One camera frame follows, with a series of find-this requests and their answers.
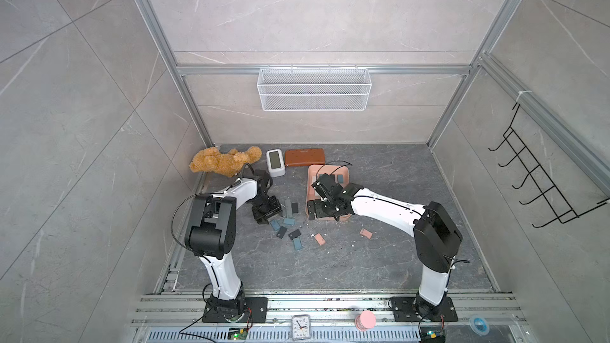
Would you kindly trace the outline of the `pink storage tray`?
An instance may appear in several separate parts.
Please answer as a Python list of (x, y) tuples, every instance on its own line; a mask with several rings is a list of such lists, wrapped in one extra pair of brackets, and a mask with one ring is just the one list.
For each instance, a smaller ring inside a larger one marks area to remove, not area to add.
[(346, 221), (352, 214), (348, 212), (347, 196), (344, 190), (349, 185), (349, 166), (311, 165), (308, 168), (307, 214), (310, 220), (323, 219)]

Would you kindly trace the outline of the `pink eraser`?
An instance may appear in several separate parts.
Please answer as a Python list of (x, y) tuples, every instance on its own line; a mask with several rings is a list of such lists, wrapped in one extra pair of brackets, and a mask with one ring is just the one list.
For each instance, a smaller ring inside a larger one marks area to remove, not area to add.
[(326, 241), (324, 240), (324, 238), (322, 237), (322, 235), (321, 235), (320, 233), (317, 233), (317, 234), (314, 236), (314, 239), (316, 240), (316, 242), (317, 242), (319, 245), (324, 245), (324, 244), (326, 243)]
[(368, 238), (368, 239), (371, 239), (373, 237), (373, 233), (366, 229), (362, 229), (360, 231), (360, 235), (362, 235), (363, 237)]

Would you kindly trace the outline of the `teal eraser pile bottom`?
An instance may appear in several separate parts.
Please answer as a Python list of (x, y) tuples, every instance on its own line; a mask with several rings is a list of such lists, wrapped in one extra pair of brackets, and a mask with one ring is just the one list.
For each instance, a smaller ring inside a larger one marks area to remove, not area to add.
[(295, 251), (300, 251), (300, 250), (302, 250), (302, 249), (303, 249), (303, 244), (302, 244), (302, 242), (301, 242), (300, 238), (294, 238), (294, 239), (292, 240), (292, 242), (293, 242), (293, 245), (294, 245)]

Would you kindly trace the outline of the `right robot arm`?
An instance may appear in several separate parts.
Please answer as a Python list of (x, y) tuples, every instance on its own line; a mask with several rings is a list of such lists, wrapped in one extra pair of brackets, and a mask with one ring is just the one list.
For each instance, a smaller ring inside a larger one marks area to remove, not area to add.
[(311, 188), (319, 196), (307, 201), (311, 218), (339, 221), (346, 215), (358, 215), (384, 222), (413, 238), (423, 269), (412, 312), (421, 322), (457, 320), (448, 290), (463, 236), (442, 204), (405, 203), (360, 184), (341, 184), (334, 171), (318, 171)]

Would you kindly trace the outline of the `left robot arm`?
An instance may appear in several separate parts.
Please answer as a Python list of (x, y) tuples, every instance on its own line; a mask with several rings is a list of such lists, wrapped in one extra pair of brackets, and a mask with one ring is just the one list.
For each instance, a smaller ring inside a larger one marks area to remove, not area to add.
[(198, 193), (184, 200), (192, 201), (189, 219), (180, 246), (198, 257), (211, 281), (207, 309), (229, 322), (246, 313), (243, 282), (236, 272), (231, 250), (237, 236), (237, 211), (249, 203), (258, 224), (282, 212), (276, 196), (268, 195), (273, 178), (265, 169), (244, 164), (237, 179), (218, 192)]

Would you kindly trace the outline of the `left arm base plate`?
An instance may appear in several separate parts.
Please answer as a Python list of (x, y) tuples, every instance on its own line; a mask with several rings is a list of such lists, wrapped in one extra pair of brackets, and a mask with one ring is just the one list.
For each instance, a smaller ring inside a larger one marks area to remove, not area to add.
[(203, 314), (203, 323), (266, 321), (268, 298), (246, 297), (235, 300), (220, 300), (211, 297)]

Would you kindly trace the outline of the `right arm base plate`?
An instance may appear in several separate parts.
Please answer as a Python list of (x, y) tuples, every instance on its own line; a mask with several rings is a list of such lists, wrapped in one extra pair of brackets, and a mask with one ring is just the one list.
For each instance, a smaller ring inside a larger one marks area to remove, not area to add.
[(389, 307), (396, 322), (457, 322), (458, 316), (453, 300), (445, 295), (439, 305), (433, 306), (419, 295), (392, 297)]

